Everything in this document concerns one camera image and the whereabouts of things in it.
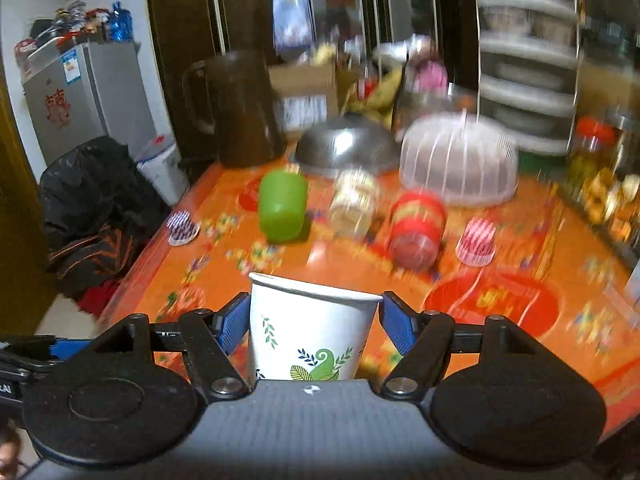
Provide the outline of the white floral paper cup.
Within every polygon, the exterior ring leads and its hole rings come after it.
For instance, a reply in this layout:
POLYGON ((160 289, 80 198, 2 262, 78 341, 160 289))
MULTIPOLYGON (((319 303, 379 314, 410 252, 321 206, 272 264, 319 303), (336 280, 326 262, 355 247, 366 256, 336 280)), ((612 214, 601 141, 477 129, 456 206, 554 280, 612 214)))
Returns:
POLYGON ((336 382, 355 377, 383 297, 250 274, 253 379, 336 382))

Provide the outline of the clear cup with red band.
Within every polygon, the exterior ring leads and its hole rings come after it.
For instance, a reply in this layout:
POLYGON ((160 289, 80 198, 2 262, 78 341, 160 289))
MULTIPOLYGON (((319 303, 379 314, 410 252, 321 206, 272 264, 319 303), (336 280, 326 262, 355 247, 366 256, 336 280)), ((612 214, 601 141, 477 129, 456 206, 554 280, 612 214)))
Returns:
POLYGON ((390 210, 387 253, 396 266, 420 272, 436 261, 447 222, 440 198, 425 190, 402 194, 390 210))

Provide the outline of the green plastic cup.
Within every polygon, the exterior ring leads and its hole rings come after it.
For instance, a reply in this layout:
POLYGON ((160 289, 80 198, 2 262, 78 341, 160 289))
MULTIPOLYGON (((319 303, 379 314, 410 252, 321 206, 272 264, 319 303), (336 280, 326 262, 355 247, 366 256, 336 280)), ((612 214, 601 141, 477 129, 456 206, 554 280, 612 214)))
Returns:
POLYGON ((258 191, 258 221, 270 243, 286 243, 303 231, 308 182, 301 175, 272 170, 262 177, 258 191))

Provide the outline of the clear cup with yellow band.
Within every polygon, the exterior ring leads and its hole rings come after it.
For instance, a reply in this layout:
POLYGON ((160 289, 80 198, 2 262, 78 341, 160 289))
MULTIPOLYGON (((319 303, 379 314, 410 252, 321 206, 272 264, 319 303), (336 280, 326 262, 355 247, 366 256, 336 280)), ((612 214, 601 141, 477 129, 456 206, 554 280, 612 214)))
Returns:
POLYGON ((334 181, 329 225, 336 236, 363 240, 372 226, 381 199, 381 187, 363 169, 345 169, 334 181))

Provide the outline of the red checkered cupcake liner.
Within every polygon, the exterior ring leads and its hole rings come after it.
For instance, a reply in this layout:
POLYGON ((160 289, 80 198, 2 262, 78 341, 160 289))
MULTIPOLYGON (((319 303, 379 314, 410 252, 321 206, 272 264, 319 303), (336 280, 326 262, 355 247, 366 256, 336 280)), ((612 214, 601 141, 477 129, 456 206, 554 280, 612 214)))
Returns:
POLYGON ((496 225, 485 218, 473 218, 456 246, 456 256, 466 266, 488 266, 495 257, 496 225))

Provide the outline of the purple polka dot cupcake liner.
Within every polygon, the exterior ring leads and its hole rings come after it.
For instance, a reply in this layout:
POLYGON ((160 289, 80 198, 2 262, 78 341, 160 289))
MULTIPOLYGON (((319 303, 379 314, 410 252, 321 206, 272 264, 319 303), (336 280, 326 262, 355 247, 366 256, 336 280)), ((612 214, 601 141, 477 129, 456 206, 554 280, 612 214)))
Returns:
POLYGON ((191 216, 190 211, 179 210, 171 214, 166 220, 168 229, 168 244, 179 247, 190 244, 200 232, 200 225, 191 216))

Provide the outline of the white mesh food cover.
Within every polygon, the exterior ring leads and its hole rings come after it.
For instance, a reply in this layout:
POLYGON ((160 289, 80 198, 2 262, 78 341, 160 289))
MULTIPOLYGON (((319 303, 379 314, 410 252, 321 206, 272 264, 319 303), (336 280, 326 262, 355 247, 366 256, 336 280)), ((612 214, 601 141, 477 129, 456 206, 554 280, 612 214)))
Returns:
POLYGON ((499 205, 518 186, 518 147, 493 120, 465 112, 427 115, 402 138, 399 181, 447 205, 499 205))

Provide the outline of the steel colander bowl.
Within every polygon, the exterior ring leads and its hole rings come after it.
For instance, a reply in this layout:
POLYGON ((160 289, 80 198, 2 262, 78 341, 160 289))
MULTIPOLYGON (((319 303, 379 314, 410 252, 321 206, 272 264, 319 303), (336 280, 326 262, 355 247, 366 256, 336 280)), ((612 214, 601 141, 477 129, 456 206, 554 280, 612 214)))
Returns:
POLYGON ((343 170, 387 174, 399 167, 400 147, 378 122, 357 114, 317 122, 297 141, 291 162, 304 174, 335 179, 343 170))

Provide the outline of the steel basin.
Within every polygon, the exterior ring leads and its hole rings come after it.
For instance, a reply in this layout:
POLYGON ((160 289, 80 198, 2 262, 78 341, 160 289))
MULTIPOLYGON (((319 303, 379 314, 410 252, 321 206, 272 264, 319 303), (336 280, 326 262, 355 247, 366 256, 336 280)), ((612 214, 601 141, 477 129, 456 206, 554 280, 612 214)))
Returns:
POLYGON ((400 141, 409 126, 423 116, 460 112, 471 115, 476 109, 477 94, 457 84, 425 92, 404 91, 396 103, 393 132, 396 140, 400 141))

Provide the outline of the tray of dried food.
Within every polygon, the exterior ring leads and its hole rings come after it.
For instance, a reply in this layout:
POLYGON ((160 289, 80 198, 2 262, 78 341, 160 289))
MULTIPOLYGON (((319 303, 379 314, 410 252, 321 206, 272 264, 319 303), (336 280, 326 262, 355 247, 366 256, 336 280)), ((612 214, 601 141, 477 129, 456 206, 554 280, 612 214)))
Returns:
POLYGON ((608 167, 570 167, 560 183, 568 203, 632 269, 639 261, 638 174, 616 174, 608 167))

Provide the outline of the yellow-green cloth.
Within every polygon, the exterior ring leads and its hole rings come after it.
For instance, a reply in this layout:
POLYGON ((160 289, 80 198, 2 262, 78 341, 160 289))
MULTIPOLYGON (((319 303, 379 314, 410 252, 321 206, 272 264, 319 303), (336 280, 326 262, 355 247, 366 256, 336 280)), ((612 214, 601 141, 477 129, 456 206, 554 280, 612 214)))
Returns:
POLYGON ((378 81, 358 80, 348 90, 342 114, 356 114, 390 130, 405 70, 397 67, 378 81))

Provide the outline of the brown plastic pitcher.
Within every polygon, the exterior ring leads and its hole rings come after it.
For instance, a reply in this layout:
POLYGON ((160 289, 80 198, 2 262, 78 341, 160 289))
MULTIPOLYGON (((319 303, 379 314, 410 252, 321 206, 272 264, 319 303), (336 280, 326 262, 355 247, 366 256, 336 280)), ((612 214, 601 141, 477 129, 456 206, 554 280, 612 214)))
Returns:
POLYGON ((250 168, 280 158, 285 135, 262 52, 231 51, 193 63, 182 74, 186 114, 215 140, 222 166, 250 168))

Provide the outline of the jar with red lid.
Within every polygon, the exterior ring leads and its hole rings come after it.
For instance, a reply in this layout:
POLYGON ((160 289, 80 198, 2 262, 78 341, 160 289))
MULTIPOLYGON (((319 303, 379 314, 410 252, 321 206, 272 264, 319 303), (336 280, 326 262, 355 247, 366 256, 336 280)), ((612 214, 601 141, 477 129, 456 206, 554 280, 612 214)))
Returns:
POLYGON ((578 197, 582 185, 608 166, 615 143, 616 136, 609 125, 590 116, 578 119, 568 155, 566 185, 570 194, 578 197))

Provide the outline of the cardboard box with label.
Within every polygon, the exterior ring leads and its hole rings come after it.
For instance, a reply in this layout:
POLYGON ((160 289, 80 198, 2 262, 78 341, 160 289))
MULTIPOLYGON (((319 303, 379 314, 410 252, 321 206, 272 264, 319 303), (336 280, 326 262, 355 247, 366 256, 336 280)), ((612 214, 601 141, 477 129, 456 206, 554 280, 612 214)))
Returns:
POLYGON ((277 123, 290 140, 338 114, 333 64, 284 64, 269 69, 277 123))

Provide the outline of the pink cloth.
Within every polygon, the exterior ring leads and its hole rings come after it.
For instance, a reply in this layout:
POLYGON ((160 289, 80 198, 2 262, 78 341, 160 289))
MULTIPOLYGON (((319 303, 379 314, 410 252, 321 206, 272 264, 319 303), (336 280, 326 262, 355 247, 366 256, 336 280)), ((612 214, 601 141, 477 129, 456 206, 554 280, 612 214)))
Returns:
POLYGON ((425 61, 416 69, 413 89, 416 92, 446 91, 448 74, 445 66, 437 61, 425 61))

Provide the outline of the grey mini fridge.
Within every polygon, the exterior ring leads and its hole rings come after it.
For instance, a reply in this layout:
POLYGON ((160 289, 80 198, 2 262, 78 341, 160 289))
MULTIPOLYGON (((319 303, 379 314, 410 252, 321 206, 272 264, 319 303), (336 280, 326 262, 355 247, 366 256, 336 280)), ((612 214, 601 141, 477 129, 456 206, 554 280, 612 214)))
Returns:
POLYGON ((23 82, 44 162, 99 136, 138 156, 156 137, 131 42, 86 42, 33 67, 23 82))

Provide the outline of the blue water bottle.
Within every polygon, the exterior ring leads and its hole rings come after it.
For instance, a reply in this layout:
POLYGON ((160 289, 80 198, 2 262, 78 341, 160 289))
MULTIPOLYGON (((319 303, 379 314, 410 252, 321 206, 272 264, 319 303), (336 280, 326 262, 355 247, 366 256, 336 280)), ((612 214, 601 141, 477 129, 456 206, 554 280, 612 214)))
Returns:
POLYGON ((112 10, 106 24, 108 40, 117 42, 134 41, 134 26, 132 26, 131 13, 123 8, 119 1, 112 4, 112 10))

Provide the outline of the blue white plastic bag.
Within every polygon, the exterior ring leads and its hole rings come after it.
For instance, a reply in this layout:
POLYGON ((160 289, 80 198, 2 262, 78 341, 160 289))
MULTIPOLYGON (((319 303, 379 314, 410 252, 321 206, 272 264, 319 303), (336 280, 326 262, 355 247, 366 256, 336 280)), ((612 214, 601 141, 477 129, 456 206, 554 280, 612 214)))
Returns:
POLYGON ((273 47, 278 53, 314 44, 311 0, 272 0, 273 47))

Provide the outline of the white tiered dish rack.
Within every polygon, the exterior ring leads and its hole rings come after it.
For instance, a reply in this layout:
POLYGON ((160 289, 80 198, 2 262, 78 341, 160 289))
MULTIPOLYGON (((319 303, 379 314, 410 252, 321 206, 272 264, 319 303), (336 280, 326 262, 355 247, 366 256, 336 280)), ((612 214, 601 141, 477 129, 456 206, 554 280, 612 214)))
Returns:
POLYGON ((562 156, 577 103, 582 0, 475 0, 478 114, 518 147, 562 156))

